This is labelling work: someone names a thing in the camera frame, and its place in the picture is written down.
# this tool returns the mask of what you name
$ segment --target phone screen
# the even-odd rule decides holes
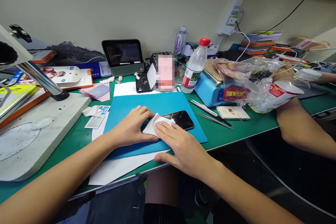
[[[162,117],[174,120],[178,126],[185,130],[194,127],[194,123],[192,122],[191,118],[185,110],[162,115]]]

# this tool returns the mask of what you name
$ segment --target blue silicone mat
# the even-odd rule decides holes
[[[200,143],[207,142],[199,122],[196,119],[186,97],[182,92],[160,93],[160,94],[143,94],[132,96],[116,96],[112,100],[110,113],[106,122],[104,133],[113,129],[124,117],[136,106],[146,106],[153,113],[165,115],[181,110],[186,110],[191,120],[194,123],[194,128],[188,130]],[[146,120],[142,129],[147,125],[149,120]],[[106,159],[113,160],[158,152],[170,149],[170,147],[159,139],[158,142],[137,143],[131,146],[125,146],[114,150]]]

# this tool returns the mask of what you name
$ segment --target hand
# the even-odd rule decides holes
[[[113,147],[119,148],[137,144],[139,142],[157,141],[158,137],[141,133],[141,125],[146,119],[154,116],[147,107],[137,106],[116,126],[105,133],[107,137],[114,139]]]
[[[168,144],[175,156],[159,153],[154,157],[156,162],[166,162],[184,173],[202,180],[211,176],[213,168],[219,163],[212,158],[195,139],[195,137],[177,124],[171,126],[166,122],[156,124],[156,134]]]
[[[273,74],[278,74],[278,73],[283,72],[283,73],[281,73],[281,74],[275,75],[275,76],[273,77],[273,82],[274,82],[274,81],[277,81],[277,80],[280,79],[280,78],[284,78],[284,77],[292,78],[292,77],[294,76],[294,74],[295,74],[294,69],[291,69],[291,70],[289,70],[289,71],[285,71],[285,70],[284,70],[284,69],[289,69],[289,68],[291,68],[291,67],[292,67],[292,66],[291,66],[289,63],[287,63],[287,64],[284,65],[282,68],[280,68],[278,71],[276,71],[275,73],[273,73]]]

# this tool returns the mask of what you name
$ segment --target leg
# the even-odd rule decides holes
[[[147,175],[144,224],[185,224],[179,208],[179,178],[172,167],[162,168]]]

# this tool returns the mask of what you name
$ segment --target white wall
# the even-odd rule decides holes
[[[0,0],[0,24],[21,25],[31,36],[48,44],[63,41],[102,52],[101,41],[141,41],[144,56],[171,51],[176,30],[188,28],[188,41],[209,37],[217,42],[220,14],[231,0]],[[269,29],[282,20],[300,0],[245,0],[242,31]],[[292,37],[324,39],[336,46],[336,1],[307,0],[276,30],[280,42]],[[223,49],[240,43],[233,34]]]

